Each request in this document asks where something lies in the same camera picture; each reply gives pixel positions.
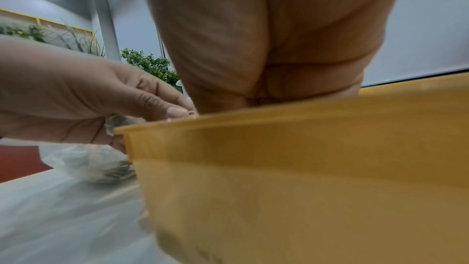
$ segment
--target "red floor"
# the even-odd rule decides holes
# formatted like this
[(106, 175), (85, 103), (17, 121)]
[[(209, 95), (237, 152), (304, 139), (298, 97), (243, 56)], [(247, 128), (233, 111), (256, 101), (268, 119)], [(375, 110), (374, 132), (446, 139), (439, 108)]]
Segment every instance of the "red floor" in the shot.
[(49, 169), (41, 162), (38, 147), (0, 146), (0, 183)]

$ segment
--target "table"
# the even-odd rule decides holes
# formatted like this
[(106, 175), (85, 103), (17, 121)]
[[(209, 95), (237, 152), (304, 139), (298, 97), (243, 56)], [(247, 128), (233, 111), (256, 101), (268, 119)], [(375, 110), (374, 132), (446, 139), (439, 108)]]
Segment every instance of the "table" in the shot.
[(0, 184), (0, 197), (0, 263), (176, 264), (134, 178), (89, 184), (50, 170)]

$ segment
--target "yellow frame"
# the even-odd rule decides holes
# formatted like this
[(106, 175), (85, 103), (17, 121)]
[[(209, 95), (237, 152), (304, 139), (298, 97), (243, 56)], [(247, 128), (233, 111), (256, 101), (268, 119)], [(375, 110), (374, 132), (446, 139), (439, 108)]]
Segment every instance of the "yellow frame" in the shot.
[[(63, 24), (63, 23), (59, 23), (59, 22), (55, 22), (55, 21), (51, 21), (51, 20), (47, 20), (47, 19), (42, 19), (42, 18), (38, 18), (38, 17), (31, 16), (31, 15), (27, 15), (27, 14), (22, 14), (22, 13), (10, 11), (10, 10), (3, 9), (3, 8), (0, 8), (0, 11), (4, 11), (4, 12), (7, 12), (7, 13), (11, 13), (11, 14), (15, 14), (15, 15), (19, 15), (19, 16), (23, 16), (23, 17), (28, 17), (28, 18), (35, 19), (37, 25), (39, 25), (39, 26), (41, 26), (41, 21), (45, 21), (45, 22), (49, 22), (49, 23), (54, 23), (54, 24), (62, 25), (62, 26), (67, 26), (66, 24)], [(90, 33), (93, 34), (93, 36), (94, 36), (94, 32), (91, 31), (91, 30), (84, 29), (84, 28), (80, 28), (80, 27), (76, 27), (76, 26), (70, 26), (70, 27), (71, 27), (71, 28), (74, 28), (74, 29), (78, 29), (78, 30), (83, 30), (83, 31), (86, 31), (86, 32), (90, 32)]]

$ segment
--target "fingernail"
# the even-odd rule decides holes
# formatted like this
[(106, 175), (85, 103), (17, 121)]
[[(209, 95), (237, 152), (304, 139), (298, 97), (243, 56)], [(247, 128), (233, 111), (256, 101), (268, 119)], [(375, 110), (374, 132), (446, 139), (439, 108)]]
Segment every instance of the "fingernail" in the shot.
[(189, 116), (189, 111), (184, 108), (170, 107), (166, 111), (166, 116), (168, 118), (183, 118)]

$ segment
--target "hand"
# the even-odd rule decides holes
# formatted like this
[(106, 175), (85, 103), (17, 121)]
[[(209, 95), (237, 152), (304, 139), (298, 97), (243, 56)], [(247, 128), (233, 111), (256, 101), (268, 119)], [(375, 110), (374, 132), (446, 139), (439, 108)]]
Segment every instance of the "hand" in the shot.
[(199, 112), (358, 94), (395, 0), (149, 0)]
[(193, 110), (176, 89), (137, 67), (0, 36), (0, 136), (111, 144), (105, 116), (148, 121)]

